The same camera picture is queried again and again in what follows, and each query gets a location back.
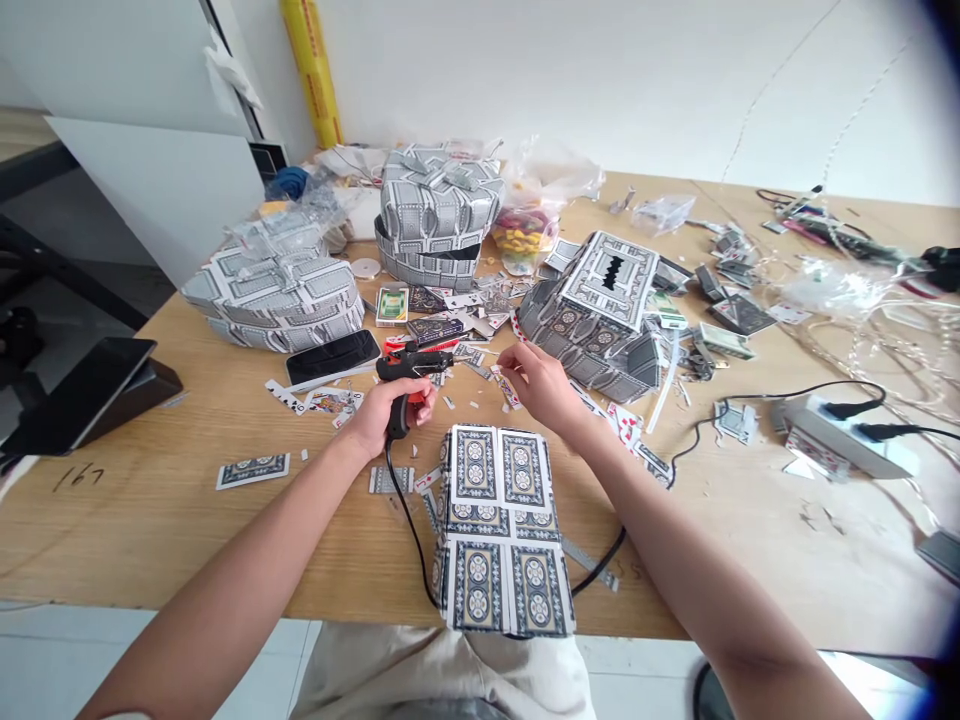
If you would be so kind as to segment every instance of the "paper scrap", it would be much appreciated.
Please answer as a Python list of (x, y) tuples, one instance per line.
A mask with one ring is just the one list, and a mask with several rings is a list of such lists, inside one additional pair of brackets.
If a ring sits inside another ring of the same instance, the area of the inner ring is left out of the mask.
[(787, 475), (796, 475), (797, 477), (806, 478), (807, 480), (813, 480), (813, 470), (810, 468), (810, 465), (806, 460), (797, 458), (792, 463), (787, 465), (783, 472)]

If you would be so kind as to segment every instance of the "power strip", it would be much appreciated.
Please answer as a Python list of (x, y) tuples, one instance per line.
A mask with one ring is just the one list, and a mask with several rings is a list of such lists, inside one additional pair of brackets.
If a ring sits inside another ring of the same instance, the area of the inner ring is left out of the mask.
[(870, 477), (883, 479), (913, 477), (920, 472), (920, 460), (896, 440), (875, 442), (855, 425), (859, 416), (838, 420), (823, 409), (827, 401), (818, 395), (805, 395), (783, 401), (783, 416), (814, 440), (828, 447)]

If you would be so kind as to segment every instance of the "white string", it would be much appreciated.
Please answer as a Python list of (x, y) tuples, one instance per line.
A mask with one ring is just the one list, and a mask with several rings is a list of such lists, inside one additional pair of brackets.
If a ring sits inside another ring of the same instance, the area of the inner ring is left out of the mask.
[(767, 79), (767, 82), (764, 84), (764, 86), (763, 86), (762, 88), (760, 88), (760, 92), (757, 93), (757, 96), (753, 99), (753, 102), (750, 104), (750, 107), (749, 107), (749, 109), (747, 110), (747, 114), (744, 115), (744, 117), (743, 117), (743, 123), (741, 123), (741, 125), (740, 125), (740, 135), (739, 135), (739, 137), (737, 137), (737, 144), (734, 146), (733, 152), (730, 154), (730, 159), (727, 160), (727, 166), (723, 169), (723, 175), (720, 176), (720, 184), (721, 184), (721, 185), (723, 185), (723, 183), (724, 183), (724, 182), (726, 181), (726, 179), (727, 179), (727, 173), (730, 171), (730, 166), (733, 165), (733, 159), (737, 156), (737, 153), (740, 152), (740, 146), (743, 144), (743, 136), (744, 136), (744, 135), (746, 134), (746, 132), (747, 132), (747, 125), (748, 125), (749, 122), (750, 122), (750, 117), (753, 115), (753, 110), (754, 110), (754, 108), (757, 107), (757, 105), (759, 104), (761, 98), (763, 98), (763, 96), (766, 94), (766, 92), (767, 92), (767, 90), (770, 88), (770, 86), (773, 85), (773, 81), (777, 79), (777, 76), (780, 75), (781, 71), (787, 66), (787, 64), (788, 64), (791, 60), (793, 60), (793, 56), (796, 55), (797, 52), (799, 52), (800, 48), (802, 48), (802, 47), (806, 44), (807, 40), (810, 39), (810, 36), (813, 35), (813, 33), (815, 33), (815, 32), (817, 31), (817, 28), (820, 27), (820, 25), (822, 25), (823, 22), (824, 22), (828, 17), (830, 17), (830, 15), (833, 14), (833, 11), (836, 10), (837, 7), (839, 7), (840, 3), (842, 3), (842, 2), (843, 2), (843, 0), (837, 0), (833, 5), (830, 6), (830, 9), (827, 10), (827, 11), (821, 16), (821, 18), (820, 18), (819, 20), (817, 20), (817, 22), (815, 22), (815, 23), (813, 24), (813, 26), (812, 26), (809, 30), (807, 30), (806, 34), (805, 34), (802, 38), (800, 38), (800, 42), (798, 42), (798, 43), (796, 44), (796, 46), (793, 48), (793, 50), (790, 51), (790, 54), (788, 54), (788, 55), (783, 59), (783, 62), (780, 63), (780, 67), (778, 67), (776, 70), (773, 71), (773, 75), (771, 75), (771, 76)]

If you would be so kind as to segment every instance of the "yellow plastic item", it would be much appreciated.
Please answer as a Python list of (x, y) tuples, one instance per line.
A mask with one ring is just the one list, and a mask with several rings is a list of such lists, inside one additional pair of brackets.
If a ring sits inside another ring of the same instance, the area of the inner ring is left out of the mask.
[(340, 145), (343, 143), (340, 113), (317, 6), (313, 0), (280, 0), (280, 13), (290, 36), (317, 142), (321, 148)]

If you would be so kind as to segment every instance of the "black phone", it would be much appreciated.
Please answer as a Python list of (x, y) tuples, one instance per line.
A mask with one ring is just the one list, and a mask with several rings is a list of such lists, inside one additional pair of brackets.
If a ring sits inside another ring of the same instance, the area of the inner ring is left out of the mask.
[(53, 392), (20, 415), (20, 424), (0, 452), (68, 455), (110, 407), (150, 357), (154, 340), (104, 338)]
[(313, 380), (324, 375), (343, 372), (380, 357), (380, 347), (369, 330), (360, 330), (304, 350), (287, 358), (287, 375), (291, 385)]

